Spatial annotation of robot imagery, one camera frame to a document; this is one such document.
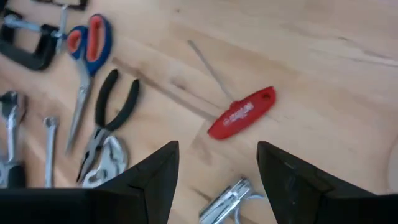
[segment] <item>red handle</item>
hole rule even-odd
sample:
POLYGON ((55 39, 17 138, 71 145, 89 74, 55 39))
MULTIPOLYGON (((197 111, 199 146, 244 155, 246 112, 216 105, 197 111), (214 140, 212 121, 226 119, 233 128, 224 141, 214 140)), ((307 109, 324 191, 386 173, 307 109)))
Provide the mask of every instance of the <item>red handle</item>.
POLYGON ((87 61, 94 62, 100 57, 98 49, 104 47, 104 20, 101 16, 92 16, 88 26, 87 61))
POLYGON ((75 53, 81 42, 81 32, 79 30, 74 30, 68 35, 68 49, 71 54, 75 53))
POLYGON ((263 116, 276 101, 274 87, 259 90, 241 101, 235 101, 211 126, 207 133, 218 140, 244 130, 263 116))

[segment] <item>black pliers handle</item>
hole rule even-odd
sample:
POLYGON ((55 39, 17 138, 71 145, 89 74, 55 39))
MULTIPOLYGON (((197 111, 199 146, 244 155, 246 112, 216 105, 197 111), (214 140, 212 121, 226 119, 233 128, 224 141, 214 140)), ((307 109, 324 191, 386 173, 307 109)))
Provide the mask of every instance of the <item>black pliers handle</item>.
POLYGON ((118 76, 119 72, 116 69, 112 70, 112 72, 108 75, 103 86, 101 87, 101 90, 99 91, 95 108, 95 123, 99 127, 107 129, 110 132, 117 130, 124 124, 124 122, 126 122, 136 106, 139 95, 139 80, 136 79, 131 85, 127 100, 119 114, 110 123, 105 124, 106 104, 108 102, 109 94, 111 93, 118 76))

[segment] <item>adjustable wrench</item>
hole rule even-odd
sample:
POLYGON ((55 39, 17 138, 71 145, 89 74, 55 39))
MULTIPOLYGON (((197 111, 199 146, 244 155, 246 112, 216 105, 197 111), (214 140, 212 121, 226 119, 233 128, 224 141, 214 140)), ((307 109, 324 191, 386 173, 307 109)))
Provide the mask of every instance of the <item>adjustable wrench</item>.
POLYGON ((45 159, 45 175, 44 186, 45 188, 53 187, 53 160, 54 160, 54 144, 55 133, 58 128, 58 118, 54 116, 46 117, 43 121, 47 128, 47 157, 45 159))

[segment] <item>pliers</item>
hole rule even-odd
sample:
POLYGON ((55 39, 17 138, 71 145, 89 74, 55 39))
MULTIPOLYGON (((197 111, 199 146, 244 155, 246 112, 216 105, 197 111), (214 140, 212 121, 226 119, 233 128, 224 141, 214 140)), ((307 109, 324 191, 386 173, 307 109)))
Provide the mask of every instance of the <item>pliers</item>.
POLYGON ((98 153, 103 148, 104 140, 115 130, 120 128, 130 117, 138 99, 139 95, 139 80, 136 79, 131 85, 130 92, 124 106, 119 114, 108 124, 105 124, 105 111, 108 102, 109 94, 118 79, 119 72, 115 69, 106 78, 101 90, 99 91, 98 99, 95 108, 95 129, 86 146, 83 158, 81 158, 81 165, 76 182, 82 183, 85 175, 90 171, 95 160, 98 158, 98 153))

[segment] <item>black object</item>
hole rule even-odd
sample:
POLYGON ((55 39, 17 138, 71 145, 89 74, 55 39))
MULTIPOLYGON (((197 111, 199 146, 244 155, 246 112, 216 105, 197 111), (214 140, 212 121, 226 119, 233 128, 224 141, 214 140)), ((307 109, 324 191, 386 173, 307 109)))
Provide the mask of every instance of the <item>black object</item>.
POLYGON ((278 224, 398 223, 398 195, 374 195, 268 142, 257 163, 278 224))
POLYGON ((0 190, 4 223, 166 224, 178 178, 172 141, 95 189, 0 190))
POLYGON ((4 10, 6 7, 7 0, 0 0, 0 13, 4 10))
MULTIPOLYGON (((62 6, 62 4, 59 4, 59 3, 56 3, 53 1, 49 1, 49 0, 33 0, 33 1, 42 2, 42 3, 51 3, 51 4, 58 5, 58 6, 62 6)), ((80 0, 80 4, 78 6, 68 6, 68 8, 77 9, 77 10, 85 10, 86 6, 87 6, 87 2, 88 2, 88 0, 80 0)))
POLYGON ((16 92, 8 91, 3 95, 0 95, 1 114, 11 114, 12 108, 18 105, 18 97, 16 92))
POLYGON ((109 94, 111 93, 118 76, 118 70, 114 69, 109 73, 108 77, 106 77, 106 80, 99 91, 95 107, 96 124, 101 128, 107 129, 108 131, 115 131, 120 128, 124 122, 126 122, 137 103, 139 94, 139 80, 134 80, 131 84, 130 92, 126 102, 124 103, 124 106, 110 123, 105 124, 106 104, 108 102, 109 94))
POLYGON ((8 171, 7 188, 20 189, 26 187, 25 167, 22 163, 10 164, 8 171))
MULTIPOLYGON (((22 19, 20 14, 6 9, 4 17, 8 15, 15 15, 22 19)), ((58 31, 58 27, 44 24, 41 26, 41 31, 39 43, 35 51, 31 53, 14 46, 16 29, 3 24, 0 28, 0 53, 33 71, 46 69, 55 55, 58 39, 52 33, 58 31)))

